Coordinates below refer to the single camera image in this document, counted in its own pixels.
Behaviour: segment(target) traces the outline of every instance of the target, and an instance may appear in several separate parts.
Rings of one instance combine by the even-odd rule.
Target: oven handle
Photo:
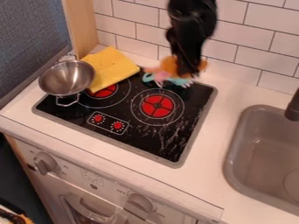
[[[89,209],[87,209],[85,206],[82,205],[81,201],[82,198],[76,194],[68,193],[65,196],[67,204],[75,210],[77,213],[82,215],[83,217],[91,220],[91,221],[96,221],[101,224],[114,224],[116,223],[116,215],[113,214],[110,217],[100,215],[98,213],[95,213]]]

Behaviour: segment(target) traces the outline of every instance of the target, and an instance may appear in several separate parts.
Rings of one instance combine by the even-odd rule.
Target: white countertop
[[[126,54],[140,66],[151,67],[158,63]],[[203,73],[198,81],[216,87],[219,92],[190,154],[179,169],[33,114],[33,105],[45,95],[36,81],[0,111],[0,130],[28,143],[45,146],[58,155],[79,160],[94,170],[130,183],[132,187],[163,197],[179,208],[185,207],[191,213],[222,216],[221,220],[228,224],[298,223],[299,217],[236,192],[222,173],[240,113],[256,104],[285,109],[291,96],[208,73]]]

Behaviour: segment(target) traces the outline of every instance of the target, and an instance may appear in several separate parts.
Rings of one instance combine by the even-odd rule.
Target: faucet
[[[299,88],[294,94],[284,115],[292,122],[299,122]]]

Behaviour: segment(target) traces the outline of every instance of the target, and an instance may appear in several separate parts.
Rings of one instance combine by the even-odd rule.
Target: control knob
[[[41,151],[34,158],[34,164],[38,167],[40,174],[45,176],[48,172],[55,172],[59,165],[49,154]]]

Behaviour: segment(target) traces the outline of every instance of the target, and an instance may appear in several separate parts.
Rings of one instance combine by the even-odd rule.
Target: tile backsplash
[[[160,60],[170,54],[169,0],[94,0],[99,43]],[[204,75],[293,94],[299,87],[299,0],[218,0]]]

